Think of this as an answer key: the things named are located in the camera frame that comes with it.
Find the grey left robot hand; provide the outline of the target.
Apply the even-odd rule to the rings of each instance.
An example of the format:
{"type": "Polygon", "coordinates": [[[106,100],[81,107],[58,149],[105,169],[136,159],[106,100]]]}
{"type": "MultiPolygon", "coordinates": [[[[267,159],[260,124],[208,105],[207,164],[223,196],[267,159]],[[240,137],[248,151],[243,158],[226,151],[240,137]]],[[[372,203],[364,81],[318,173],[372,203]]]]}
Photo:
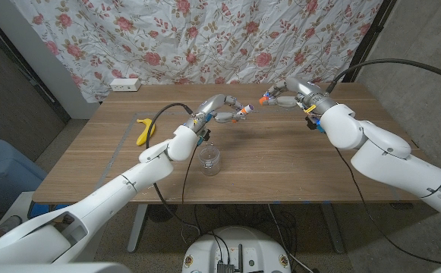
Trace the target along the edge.
{"type": "Polygon", "coordinates": [[[184,123],[184,126],[197,133],[211,120],[218,123],[237,122],[244,120],[253,110],[252,104],[243,105],[233,96],[218,94],[203,102],[184,123]],[[219,109],[224,105],[231,107],[234,111],[220,112],[219,109]]]}

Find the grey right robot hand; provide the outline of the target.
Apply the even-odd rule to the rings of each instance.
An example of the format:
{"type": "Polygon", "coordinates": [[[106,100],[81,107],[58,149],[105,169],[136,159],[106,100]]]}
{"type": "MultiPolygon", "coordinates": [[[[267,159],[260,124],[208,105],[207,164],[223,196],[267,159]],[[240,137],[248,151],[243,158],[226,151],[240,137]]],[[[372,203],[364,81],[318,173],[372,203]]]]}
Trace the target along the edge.
{"type": "Polygon", "coordinates": [[[283,108],[299,107],[305,113],[319,116],[337,105],[318,85],[293,77],[273,84],[259,102],[261,105],[277,105],[283,108]]]}

